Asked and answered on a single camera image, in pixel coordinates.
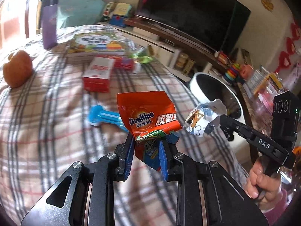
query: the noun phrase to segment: person's hand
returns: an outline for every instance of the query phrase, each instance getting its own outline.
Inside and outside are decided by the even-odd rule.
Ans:
[[[275,207],[275,205],[282,199],[281,193],[281,177],[280,173],[275,178],[271,178],[263,174],[263,168],[260,162],[260,158],[256,160],[252,169],[250,170],[250,177],[247,178],[244,191],[250,198],[258,197],[258,190],[255,187],[259,187],[265,190],[264,198],[259,203],[261,210],[269,210]]]

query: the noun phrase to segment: purple bottle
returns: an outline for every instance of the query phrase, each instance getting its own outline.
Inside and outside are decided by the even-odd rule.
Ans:
[[[58,0],[40,0],[41,7],[41,27],[44,49],[49,49],[57,45],[56,22],[58,13]]]

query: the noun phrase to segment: crumpled white wrapper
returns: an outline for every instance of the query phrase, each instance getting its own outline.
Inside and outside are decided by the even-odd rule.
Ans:
[[[185,121],[186,130],[195,136],[203,137],[219,127],[219,117],[227,114],[227,108],[218,98],[212,102],[199,104]]]

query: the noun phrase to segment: orange ovaltine packet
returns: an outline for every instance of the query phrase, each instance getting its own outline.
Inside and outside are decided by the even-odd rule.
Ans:
[[[136,157],[160,170],[156,138],[182,129],[174,104],[165,91],[153,91],[119,93],[117,105],[124,126],[135,138]]]

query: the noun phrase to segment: triangular cutout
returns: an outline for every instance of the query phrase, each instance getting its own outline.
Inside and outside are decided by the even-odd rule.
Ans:
[[[67,176],[64,180],[56,187],[52,194],[47,198],[46,203],[62,208],[64,206],[67,193],[72,181],[71,176]]]

